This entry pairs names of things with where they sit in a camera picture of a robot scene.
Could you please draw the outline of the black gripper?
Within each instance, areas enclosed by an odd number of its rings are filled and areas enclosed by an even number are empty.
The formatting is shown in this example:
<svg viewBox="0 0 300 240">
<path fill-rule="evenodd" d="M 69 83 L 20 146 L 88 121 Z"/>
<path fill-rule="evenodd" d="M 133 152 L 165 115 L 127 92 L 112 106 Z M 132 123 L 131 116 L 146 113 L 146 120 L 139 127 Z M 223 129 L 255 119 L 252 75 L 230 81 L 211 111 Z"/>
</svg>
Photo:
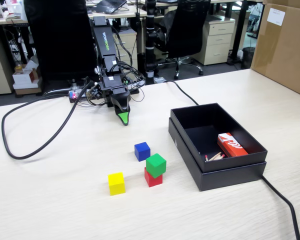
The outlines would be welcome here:
<svg viewBox="0 0 300 240">
<path fill-rule="evenodd" d="M 122 124 L 128 125 L 131 94 L 123 85 L 121 77 L 119 75 L 102 77 L 100 91 L 108 107 L 114 106 L 115 114 Z"/>
</svg>

